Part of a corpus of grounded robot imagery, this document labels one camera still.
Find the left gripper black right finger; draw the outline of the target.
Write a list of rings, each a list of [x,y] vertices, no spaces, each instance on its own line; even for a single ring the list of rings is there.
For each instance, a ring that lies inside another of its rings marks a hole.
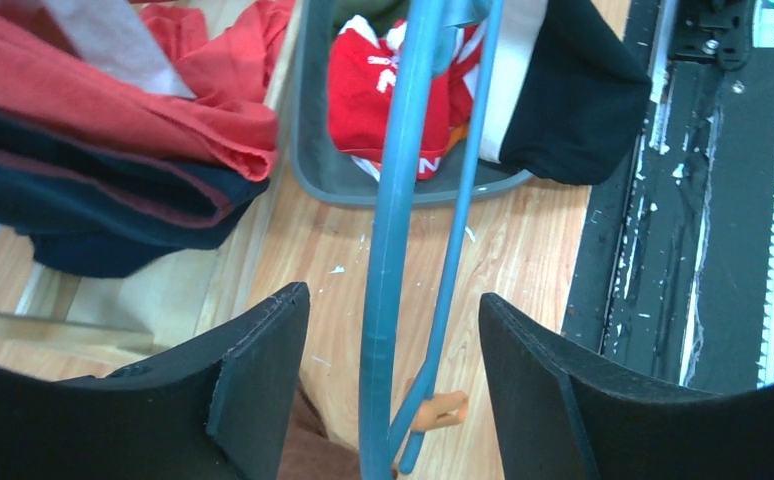
[[[774,479],[774,384],[649,377],[482,295],[479,332],[508,479]]]

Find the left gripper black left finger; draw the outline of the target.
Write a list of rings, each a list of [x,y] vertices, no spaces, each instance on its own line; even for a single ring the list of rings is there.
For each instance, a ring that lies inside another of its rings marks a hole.
[[[303,282],[97,378],[0,367],[0,479],[273,479],[310,312]]]

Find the black underwear cream waistband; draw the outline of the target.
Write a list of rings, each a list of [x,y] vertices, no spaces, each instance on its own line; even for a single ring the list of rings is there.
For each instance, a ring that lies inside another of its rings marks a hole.
[[[608,180],[651,80],[591,1],[503,4],[481,160],[567,185]]]

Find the red underwear white trim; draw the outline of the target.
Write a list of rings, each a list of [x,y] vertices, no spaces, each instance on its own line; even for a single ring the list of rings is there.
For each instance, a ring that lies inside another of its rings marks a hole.
[[[398,20],[382,36],[367,19],[346,21],[328,64],[328,132],[334,146],[379,179],[400,53],[407,26]],[[418,180],[432,179],[446,156],[449,132],[468,123],[475,102],[487,23],[457,30],[447,70],[431,83],[423,128]]]

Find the blue-grey plastic clip hanger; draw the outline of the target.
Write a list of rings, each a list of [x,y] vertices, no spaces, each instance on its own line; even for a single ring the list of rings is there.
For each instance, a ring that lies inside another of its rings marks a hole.
[[[465,393],[434,392],[463,245],[503,4],[414,1],[388,117],[374,210],[360,350],[358,438],[364,479],[413,471],[428,431],[460,424]],[[474,107],[425,359],[397,411],[394,354],[417,161],[430,84],[452,61],[458,28],[485,21]]]

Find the orange underwear in basin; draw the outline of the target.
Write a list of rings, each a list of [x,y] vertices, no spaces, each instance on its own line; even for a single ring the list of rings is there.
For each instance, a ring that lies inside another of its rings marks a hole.
[[[463,123],[452,128],[449,132],[449,139],[445,152],[449,153],[459,142],[465,140],[468,135],[468,130],[468,123]]]

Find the dark green underwear in basin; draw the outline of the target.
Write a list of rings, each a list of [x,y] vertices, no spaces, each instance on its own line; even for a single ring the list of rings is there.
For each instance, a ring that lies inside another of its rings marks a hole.
[[[333,27],[339,29],[347,20],[361,15],[378,32],[388,29],[396,20],[406,17],[407,0],[339,0],[336,2]]]

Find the brown cloth on table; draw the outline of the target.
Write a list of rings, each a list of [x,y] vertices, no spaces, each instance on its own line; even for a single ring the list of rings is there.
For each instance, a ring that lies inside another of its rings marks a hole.
[[[302,383],[293,400],[277,479],[361,479],[358,453],[329,439],[320,412]]]

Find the dark navy garment hanging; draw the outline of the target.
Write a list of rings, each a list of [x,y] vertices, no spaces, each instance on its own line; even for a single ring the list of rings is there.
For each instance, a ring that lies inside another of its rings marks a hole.
[[[181,250],[214,250],[267,189],[226,167],[95,147],[0,111],[0,224],[34,260],[124,278]]]

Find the grey plastic basin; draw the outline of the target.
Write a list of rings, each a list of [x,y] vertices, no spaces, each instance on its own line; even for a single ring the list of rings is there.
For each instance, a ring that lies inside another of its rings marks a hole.
[[[290,163],[299,185],[314,198],[347,208],[372,209],[378,182],[339,152],[327,128],[329,49],[336,36],[338,1],[299,1],[301,5],[291,90]],[[453,204],[457,198],[465,141],[445,157],[432,180],[417,181],[414,208]],[[472,200],[505,194],[532,178],[526,170],[478,161]]]

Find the large red garment hanging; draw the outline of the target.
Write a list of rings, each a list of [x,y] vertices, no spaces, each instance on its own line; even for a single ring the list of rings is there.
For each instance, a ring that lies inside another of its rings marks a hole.
[[[198,8],[144,7],[190,100],[117,80],[0,17],[0,109],[90,144],[218,163],[262,181],[278,158],[278,120],[264,98],[292,9],[256,1],[210,37]]]

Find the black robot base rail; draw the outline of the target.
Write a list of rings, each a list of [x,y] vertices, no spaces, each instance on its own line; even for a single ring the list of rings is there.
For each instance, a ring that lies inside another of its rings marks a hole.
[[[774,383],[774,1],[634,1],[652,81],[587,208],[562,335],[711,392]]]

